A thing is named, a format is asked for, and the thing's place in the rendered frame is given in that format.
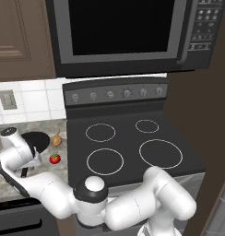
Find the tall brown cupboard panel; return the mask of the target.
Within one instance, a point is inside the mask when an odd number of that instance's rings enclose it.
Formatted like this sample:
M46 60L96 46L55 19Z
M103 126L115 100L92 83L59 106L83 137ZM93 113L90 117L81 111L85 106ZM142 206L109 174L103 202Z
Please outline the tall brown cupboard panel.
M168 79L164 112L207 165L183 236L203 236L225 187L225 9L209 68Z

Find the grey wall socket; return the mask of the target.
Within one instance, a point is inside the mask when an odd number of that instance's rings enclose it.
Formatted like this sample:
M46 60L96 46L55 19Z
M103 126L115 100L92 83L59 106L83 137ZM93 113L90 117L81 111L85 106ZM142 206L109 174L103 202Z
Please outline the grey wall socket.
M0 90L0 100L4 110L15 110L17 108L13 90Z

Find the black pan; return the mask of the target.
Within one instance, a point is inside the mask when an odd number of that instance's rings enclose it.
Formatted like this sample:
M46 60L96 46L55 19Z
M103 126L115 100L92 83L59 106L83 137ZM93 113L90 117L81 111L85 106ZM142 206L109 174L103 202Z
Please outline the black pan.
M50 137L44 132L28 132L21 135L25 141L42 153L50 145Z

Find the black stove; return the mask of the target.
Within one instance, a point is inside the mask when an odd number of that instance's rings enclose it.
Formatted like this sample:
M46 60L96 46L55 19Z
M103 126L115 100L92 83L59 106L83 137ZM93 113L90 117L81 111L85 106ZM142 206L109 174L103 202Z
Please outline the black stove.
M140 90L147 90L142 97ZM158 96L156 89L162 88ZM131 97L124 97L124 90ZM114 98L108 99L107 92ZM66 111L68 184L90 175L103 178L109 196L142 184L153 165L168 172L191 196L197 196L206 165L163 112L168 80L162 77L88 80L63 85ZM89 94L95 92L95 101ZM78 102L72 95L79 96Z

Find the brown cupboard door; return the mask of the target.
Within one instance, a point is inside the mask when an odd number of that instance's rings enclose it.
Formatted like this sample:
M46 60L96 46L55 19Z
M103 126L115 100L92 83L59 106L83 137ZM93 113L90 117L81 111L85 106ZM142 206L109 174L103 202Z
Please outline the brown cupboard door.
M0 82L54 77L45 0L0 0Z

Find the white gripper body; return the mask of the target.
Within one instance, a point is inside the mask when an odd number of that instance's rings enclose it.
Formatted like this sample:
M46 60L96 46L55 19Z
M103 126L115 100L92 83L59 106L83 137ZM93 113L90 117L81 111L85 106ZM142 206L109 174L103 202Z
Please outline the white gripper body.
M41 155L38 151L35 151L35 156L32 160L20 159L17 167L17 172L21 176L23 168L28 168L28 171L33 171L35 167L41 166Z

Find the brown onion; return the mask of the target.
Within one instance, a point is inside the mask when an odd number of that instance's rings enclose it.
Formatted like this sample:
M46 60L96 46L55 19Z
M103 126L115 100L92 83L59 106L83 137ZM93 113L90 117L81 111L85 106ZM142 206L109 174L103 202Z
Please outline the brown onion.
M54 136L51 137L51 142L55 148L61 145L62 137L60 137L60 132L57 132Z

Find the red tomato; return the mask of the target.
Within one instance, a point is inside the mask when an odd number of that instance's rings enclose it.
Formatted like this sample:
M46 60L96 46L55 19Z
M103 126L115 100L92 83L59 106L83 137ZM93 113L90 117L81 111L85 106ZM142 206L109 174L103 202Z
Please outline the red tomato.
M52 154L49 158L49 161L52 164L57 164L61 161L61 156L59 154Z

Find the dark grey drawer front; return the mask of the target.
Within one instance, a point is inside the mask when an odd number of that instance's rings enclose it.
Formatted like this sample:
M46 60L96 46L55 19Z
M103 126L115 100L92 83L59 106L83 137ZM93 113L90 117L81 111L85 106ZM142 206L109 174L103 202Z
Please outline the dark grey drawer front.
M42 226L1 236L60 236L56 219L34 198L19 199L0 203L0 221L31 223L42 219Z

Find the black microwave oven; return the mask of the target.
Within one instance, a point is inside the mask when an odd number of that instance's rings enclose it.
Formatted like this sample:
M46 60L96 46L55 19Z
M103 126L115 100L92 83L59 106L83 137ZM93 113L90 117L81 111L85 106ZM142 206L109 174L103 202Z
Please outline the black microwave oven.
M209 67L225 0L45 0L58 77L113 77Z

